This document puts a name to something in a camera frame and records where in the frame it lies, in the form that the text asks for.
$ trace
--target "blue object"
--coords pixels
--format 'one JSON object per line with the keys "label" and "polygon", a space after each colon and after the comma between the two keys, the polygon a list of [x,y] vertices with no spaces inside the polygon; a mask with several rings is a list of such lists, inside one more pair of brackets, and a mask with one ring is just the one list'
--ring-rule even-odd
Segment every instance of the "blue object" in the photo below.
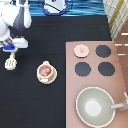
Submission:
{"label": "blue object", "polygon": [[3,47],[3,49],[4,49],[4,51],[13,51],[13,50],[15,50],[16,49],[16,47],[11,43],[11,44],[9,44],[9,45],[5,45],[4,47]]}
{"label": "blue object", "polygon": [[60,11],[59,13],[50,13],[47,9],[44,9],[43,8],[43,12],[44,12],[44,14],[45,15],[53,15],[53,16],[55,16],[55,15],[63,15],[63,14],[65,14],[65,13],[67,13],[67,11],[68,11],[68,1],[66,1],[65,0],[65,6],[66,6],[66,8],[65,9],[63,9],[62,11]]}

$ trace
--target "black burner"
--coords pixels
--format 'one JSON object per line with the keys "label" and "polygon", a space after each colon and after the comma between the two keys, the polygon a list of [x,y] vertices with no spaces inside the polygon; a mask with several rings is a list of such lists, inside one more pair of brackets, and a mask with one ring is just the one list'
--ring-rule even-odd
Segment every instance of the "black burner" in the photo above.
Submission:
{"label": "black burner", "polygon": [[111,54],[111,49],[106,45],[99,45],[96,48],[96,54],[100,57],[108,57]]}
{"label": "black burner", "polygon": [[112,76],[115,72],[114,66],[109,62],[100,63],[98,70],[103,76]]}
{"label": "black burner", "polygon": [[91,68],[89,64],[87,64],[86,62],[79,62],[75,66],[75,72],[79,76],[82,76],[82,77],[87,76],[89,75],[90,71],[91,71]]}

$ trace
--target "black table surface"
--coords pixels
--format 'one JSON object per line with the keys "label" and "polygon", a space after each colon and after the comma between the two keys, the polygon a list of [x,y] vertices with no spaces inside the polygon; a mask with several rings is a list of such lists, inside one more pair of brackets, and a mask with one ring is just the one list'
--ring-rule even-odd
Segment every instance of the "black table surface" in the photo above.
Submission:
{"label": "black table surface", "polygon": [[[65,43],[111,40],[107,16],[32,19],[32,26],[23,32],[10,27],[14,35],[29,42],[27,49],[16,54],[15,70],[4,68],[9,53],[0,51],[0,128],[66,128]],[[50,85],[43,85],[36,76],[43,61],[58,72]]]}

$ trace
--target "pink stovetop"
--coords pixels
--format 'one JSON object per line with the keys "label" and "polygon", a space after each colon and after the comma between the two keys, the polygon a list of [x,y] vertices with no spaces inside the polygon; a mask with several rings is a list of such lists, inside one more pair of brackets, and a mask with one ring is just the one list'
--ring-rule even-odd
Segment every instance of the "pink stovetop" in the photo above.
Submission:
{"label": "pink stovetop", "polygon": [[[74,55],[74,48],[78,44],[84,44],[89,48],[89,55],[78,58]],[[107,45],[111,48],[111,55],[101,58],[96,54],[98,45]],[[101,62],[110,62],[115,67],[112,76],[103,76],[98,71]],[[78,62],[87,62],[91,67],[88,76],[80,77],[75,73],[75,65]],[[125,100],[126,87],[117,55],[115,43],[112,41],[81,41],[66,43],[66,128],[90,128],[84,124],[76,112],[76,98],[79,92],[89,86],[97,86],[106,90],[114,99],[115,103]],[[113,122],[106,128],[128,128],[128,111],[116,111]]]}

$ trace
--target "large white bowl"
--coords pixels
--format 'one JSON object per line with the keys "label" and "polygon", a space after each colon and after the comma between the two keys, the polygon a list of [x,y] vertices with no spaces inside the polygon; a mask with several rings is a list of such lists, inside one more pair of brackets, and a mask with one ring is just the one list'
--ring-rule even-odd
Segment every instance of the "large white bowl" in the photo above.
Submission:
{"label": "large white bowl", "polygon": [[80,119],[93,128],[109,125],[115,116],[114,104],[108,92],[99,87],[83,89],[76,99],[76,110]]}

